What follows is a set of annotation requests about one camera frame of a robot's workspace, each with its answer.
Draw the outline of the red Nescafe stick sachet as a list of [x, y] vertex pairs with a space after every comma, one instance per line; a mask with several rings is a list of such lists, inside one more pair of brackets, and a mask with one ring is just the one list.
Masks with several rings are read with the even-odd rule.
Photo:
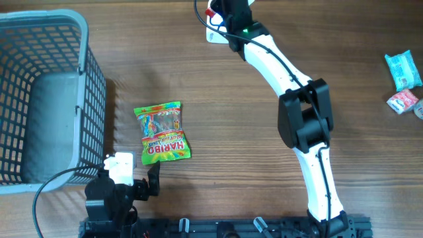
[[205, 11], [205, 14], [207, 16], [209, 16], [210, 18], [212, 18], [212, 17], [215, 16], [216, 12], [214, 10], [212, 10], [211, 8], [207, 8], [206, 11]]

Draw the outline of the green Haribo worms bag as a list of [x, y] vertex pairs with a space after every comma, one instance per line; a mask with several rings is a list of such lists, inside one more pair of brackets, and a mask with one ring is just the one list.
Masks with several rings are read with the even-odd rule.
[[144, 165], [191, 157], [182, 129], [181, 102], [135, 108], [134, 114], [142, 131], [141, 162]]

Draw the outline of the mint wet wipes pack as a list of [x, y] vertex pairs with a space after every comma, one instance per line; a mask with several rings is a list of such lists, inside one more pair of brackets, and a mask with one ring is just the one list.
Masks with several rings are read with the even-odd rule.
[[410, 50], [395, 56], [385, 54], [385, 60], [393, 77], [397, 92], [422, 86], [422, 79]]

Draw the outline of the green lid jar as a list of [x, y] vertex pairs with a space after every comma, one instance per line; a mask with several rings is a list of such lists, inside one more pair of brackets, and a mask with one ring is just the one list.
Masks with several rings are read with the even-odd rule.
[[419, 100], [413, 108], [414, 114], [421, 120], [423, 120], [423, 99]]

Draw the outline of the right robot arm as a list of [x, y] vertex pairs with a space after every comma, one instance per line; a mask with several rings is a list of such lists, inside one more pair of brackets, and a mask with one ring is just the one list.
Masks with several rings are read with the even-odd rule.
[[251, 1], [213, 0], [206, 26], [222, 35], [232, 51], [252, 65], [278, 97], [278, 132], [294, 150], [308, 195], [314, 235], [333, 237], [347, 230], [348, 219], [338, 199], [329, 149], [334, 127], [329, 88], [300, 72], [277, 47], [268, 29], [253, 20]]

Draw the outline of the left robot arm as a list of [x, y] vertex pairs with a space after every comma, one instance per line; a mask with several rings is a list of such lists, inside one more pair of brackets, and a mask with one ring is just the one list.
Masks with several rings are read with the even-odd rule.
[[79, 225], [79, 236], [96, 237], [149, 237], [142, 228], [135, 200], [147, 201], [158, 196], [159, 171], [156, 162], [147, 172], [148, 179], [134, 180], [132, 185], [115, 184], [109, 172], [101, 169], [97, 178], [85, 187], [85, 207], [88, 217]]

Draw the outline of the white barcode scanner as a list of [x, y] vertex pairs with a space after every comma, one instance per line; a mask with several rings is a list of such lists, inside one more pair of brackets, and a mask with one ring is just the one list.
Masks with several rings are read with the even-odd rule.
[[[212, 0], [208, 1], [208, 8], [211, 8], [211, 3]], [[215, 14], [214, 17], [210, 18], [209, 16], [206, 15], [206, 23], [207, 23], [207, 27], [206, 27], [206, 40], [212, 44], [228, 44], [228, 40], [222, 36], [221, 34], [211, 30], [209, 28], [212, 27], [215, 30], [218, 31], [222, 31], [222, 32], [227, 32], [224, 23], [223, 23], [223, 18], [221, 17], [221, 15], [219, 15], [218, 13]]]

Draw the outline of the grey plastic shopping basket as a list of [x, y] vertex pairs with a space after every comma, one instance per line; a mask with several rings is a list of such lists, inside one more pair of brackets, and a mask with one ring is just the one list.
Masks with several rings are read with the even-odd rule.
[[1, 15], [1, 193], [87, 184], [104, 155], [106, 80], [76, 11]]

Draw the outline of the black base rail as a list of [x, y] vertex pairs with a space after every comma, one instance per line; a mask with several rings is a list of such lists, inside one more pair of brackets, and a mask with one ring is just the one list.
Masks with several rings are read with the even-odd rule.
[[307, 217], [266, 219], [259, 228], [253, 219], [198, 220], [138, 219], [121, 229], [91, 228], [83, 221], [79, 237], [318, 237]]

